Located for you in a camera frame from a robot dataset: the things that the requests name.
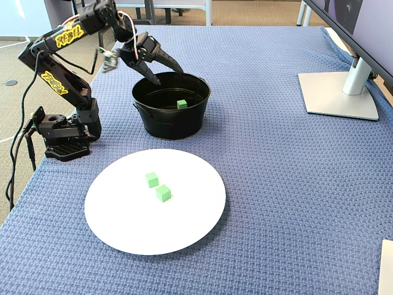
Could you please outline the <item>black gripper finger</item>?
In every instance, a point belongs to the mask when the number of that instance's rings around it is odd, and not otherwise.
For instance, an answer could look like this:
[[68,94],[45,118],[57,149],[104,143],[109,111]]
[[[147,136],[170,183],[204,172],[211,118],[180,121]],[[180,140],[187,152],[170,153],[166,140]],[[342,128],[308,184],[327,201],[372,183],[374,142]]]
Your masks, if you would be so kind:
[[179,63],[161,48],[161,44],[156,39],[154,39],[153,37],[149,37],[148,41],[150,42],[150,46],[152,47],[151,52],[148,54],[149,63],[157,61],[162,65],[171,68],[176,73],[184,72]]
[[122,58],[122,61],[131,69],[137,71],[139,74],[144,76],[148,81],[152,82],[155,85],[160,85],[160,80],[157,76],[150,70],[150,68],[146,65],[146,63],[142,60],[134,61],[134,60],[127,60]]

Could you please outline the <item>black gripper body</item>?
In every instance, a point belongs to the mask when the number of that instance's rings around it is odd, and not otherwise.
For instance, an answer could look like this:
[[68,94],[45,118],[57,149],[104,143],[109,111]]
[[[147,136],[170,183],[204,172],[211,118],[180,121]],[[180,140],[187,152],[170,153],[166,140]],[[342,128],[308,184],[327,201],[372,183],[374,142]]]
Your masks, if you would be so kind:
[[142,33],[135,40],[124,43],[120,48],[120,58],[128,65],[139,66],[143,61],[153,62],[155,60],[154,50],[157,40],[148,33]]

